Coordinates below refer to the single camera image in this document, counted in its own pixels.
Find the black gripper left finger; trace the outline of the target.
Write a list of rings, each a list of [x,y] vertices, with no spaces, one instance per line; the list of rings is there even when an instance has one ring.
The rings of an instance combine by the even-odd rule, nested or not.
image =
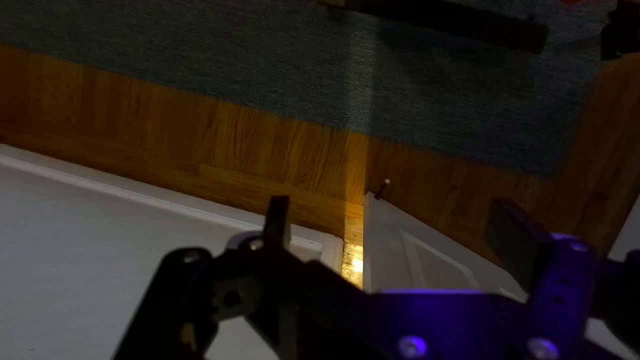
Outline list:
[[[288,196],[271,196],[263,228],[262,228],[262,240],[270,248],[285,248],[289,244],[289,198]]]

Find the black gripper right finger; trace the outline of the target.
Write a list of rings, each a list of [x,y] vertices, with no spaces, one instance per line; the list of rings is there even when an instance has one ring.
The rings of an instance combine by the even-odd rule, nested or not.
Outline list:
[[[486,242],[514,277],[536,273],[537,255],[547,240],[547,231],[514,201],[497,198],[489,203]]]

